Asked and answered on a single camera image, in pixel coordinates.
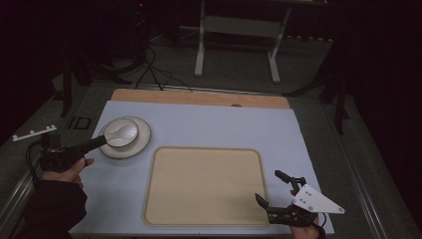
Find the gray floor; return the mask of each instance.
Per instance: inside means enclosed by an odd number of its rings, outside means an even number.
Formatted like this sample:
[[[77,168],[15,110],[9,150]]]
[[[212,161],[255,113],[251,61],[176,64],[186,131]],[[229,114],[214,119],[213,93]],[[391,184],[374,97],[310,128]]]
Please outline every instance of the gray floor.
[[[226,45],[222,48],[219,43],[207,42],[203,76],[196,78],[193,73],[197,49],[192,39],[186,39],[179,45],[151,43],[150,47],[156,53],[154,66],[182,81],[193,91],[206,89],[280,95],[313,79],[330,42],[284,40],[277,57],[283,80],[279,85],[271,82],[266,51],[261,48],[253,51],[238,46],[227,48]],[[152,51],[148,50],[148,59],[152,57]],[[117,65],[127,64],[126,61],[115,62]],[[93,73],[95,81],[89,88],[75,85],[74,106],[66,118],[60,117],[61,102],[48,101],[17,130],[17,134],[26,134],[31,129],[41,129],[54,123],[63,136],[63,144],[72,145],[91,138],[112,92],[118,88],[134,88],[144,70],[141,68],[122,75],[132,82],[129,86],[111,83]],[[158,71],[155,74],[161,84],[169,79]],[[173,80],[164,89],[187,90],[184,84]],[[138,88],[158,89],[151,73],[145,75]],[[331,215],[335,234],[327,238],[422,238],[354,107],[353,99],[347,98],[345,109],[349,119],[343,122],[344,135],[339,135],[332,123],[332,105],[321,105],[317,99],[320,91],[321,88],[318,88],[289,101],[301,126],[321,190],[346,209],[344,215]],[[86,130],[67,129],[72,117],[91,118],[93,123]],[[3,158],[0,161],[0,205],[10,205],[9,199],[16,196],[16,185],[27,171],[24,151],[30,142],[30,139],[20,142],[9,140],[0,148],[0,157]],[[120,237],[77,235],[76,238]]]

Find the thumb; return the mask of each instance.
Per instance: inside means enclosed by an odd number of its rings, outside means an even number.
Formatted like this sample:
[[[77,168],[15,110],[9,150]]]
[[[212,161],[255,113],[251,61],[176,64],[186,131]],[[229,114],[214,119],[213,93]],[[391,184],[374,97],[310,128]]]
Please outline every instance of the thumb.
[[[85,159],[81,158],[80,160],[75,162],[75,164],[71,168],[69,168],[67,171],[65,171],[62,174],[61,180],[73,182],[79,176],[81,171],[84,169],[85,165],[86,165]]]

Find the desk leg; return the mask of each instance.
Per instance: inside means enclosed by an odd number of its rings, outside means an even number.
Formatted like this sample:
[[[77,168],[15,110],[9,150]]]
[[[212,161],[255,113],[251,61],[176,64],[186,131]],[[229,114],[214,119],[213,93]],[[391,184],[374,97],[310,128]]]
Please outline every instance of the desk leg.
[[[271,77],[273,79],[273,83],[275,84],[278,84],[281,82],[280,76],[279,76],[279,69],[277,68],[276,56],[277,56],[277,52],[279,51],[280,44],[282,43],[283,34],[285,33],[286,25],[288,24],[288,20],[289,20],[291,12],[292,12],[291,8],[288,8],[286,10],[283,23],[280,26],[279,33],[276,37],[276,43],[273,48],[273,51],[268,52],[268,62],[270,64]]]
[[[195,77],[202,77],[202,69],[204,67],[204,18],[205,18],[205,1],[201,2],[201,19],[199,21],[199,47],[196,56]]]

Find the sleeve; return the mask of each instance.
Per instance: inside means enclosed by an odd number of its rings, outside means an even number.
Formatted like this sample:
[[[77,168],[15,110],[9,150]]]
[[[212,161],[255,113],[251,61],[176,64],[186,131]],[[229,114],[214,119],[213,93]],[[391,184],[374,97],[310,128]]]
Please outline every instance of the sleeve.
[[[43,180],[23,211],[17,239],[58,239],[87,214],[87,196],[76,183]]]

